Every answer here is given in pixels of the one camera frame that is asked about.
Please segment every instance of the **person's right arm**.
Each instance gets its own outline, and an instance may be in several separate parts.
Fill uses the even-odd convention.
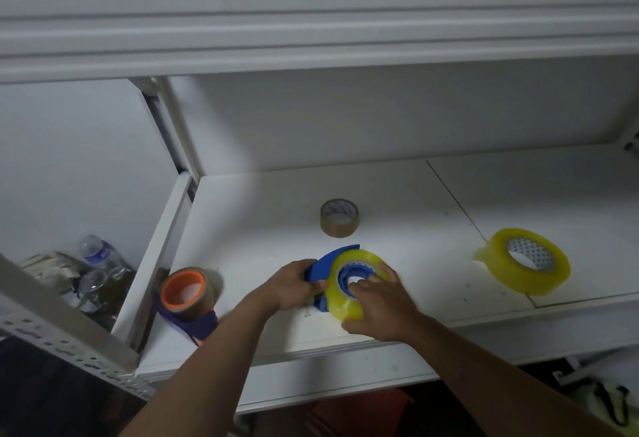
[[[560,393],[417,310],[397,274],[348,286],[363,320],[346,320],[353,334],[412,346],[437,372],[488,437],[619,437]]]

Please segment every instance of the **tape roll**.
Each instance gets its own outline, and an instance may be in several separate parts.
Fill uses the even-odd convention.
[[[512,253],[525,257],[532,267],[519,262]],[[524,229],[496,232],[487,246],[475,251],[473,259],[486,264],[504,286],[526,296],[550,294],[570,277],[570,263],[562,250]]]
[[[217,290],[200,267],[172,273],[160,290],[162,305],[182,321],[193,321],[211,311],[216,301]]]
[[[319,209],[319,226],[331,237],[344,238],[355,232],[359,210],[355,203],[343,198],[325,202]]]
[[[377,255],[366,250],[347,250],[338,255],[324,290],[327,309],[335,319],[341,322],[363,318],[362,305],[348,291],[348,284],[357,279],[367,279],[373,273],[389,280],[388,274],[379,268],[380,262],[383,261]]]

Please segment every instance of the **orange ring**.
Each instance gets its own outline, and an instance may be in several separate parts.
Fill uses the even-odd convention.
[[[176,297],[180,294],[180,292],[182,292],[184,288],[192,286],[193,284],[200,285],[197,294],[186,302],[176,304]],[[195,301],[202,296],[205,284],[206,280],[201,272],[194,270],[178,271],[164,283],[164,287],[160,292],[160,301],[162,301],[164,307],[171,312],[185,309],[195,303]]]

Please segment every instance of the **yellow tape roll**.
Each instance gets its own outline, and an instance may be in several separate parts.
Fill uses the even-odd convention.
[[[525,256],[536,268],[521,264],[511,252]],[[550,294],[570,277],[570,263],[561,249],[524,229],[500,230],[475,251],[473,259],[486,264],[504,286],[527,296]]]
[[[348,264],[363,263],[370,266],[382,279],[388,280],[388,274],[379,268],[380,262],[383,261],[377,255],[366,250],[347,250],[338,255],[330,268],[328,284],[324,290],[328,311],[335,319],[341,322],[347,319],[361,320],[363,318],[361,304],[357,302],[357,299],[347,296],[342,288],[339,287],[339,272]]]

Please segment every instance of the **black strap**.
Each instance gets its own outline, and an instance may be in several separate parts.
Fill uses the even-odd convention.
[[[615,408],[612,405],[612,400],[610,399],[610,395],[608,394],[608,391],[604,388],[603,384],[600,381],[595,383],[594,395],[602,401],[604,407],[606,407],[608,416],[614,423],[616,423],[619,427],[627,427],[629,423],[627,396],[628,396],[628,393],[630,392],[625,386],[618,386],[617,390],[621,393],[621,396],[622,396],[621,397],[621,412],[622,412],[621,422],[617,420],[617,415],[615,414]]]

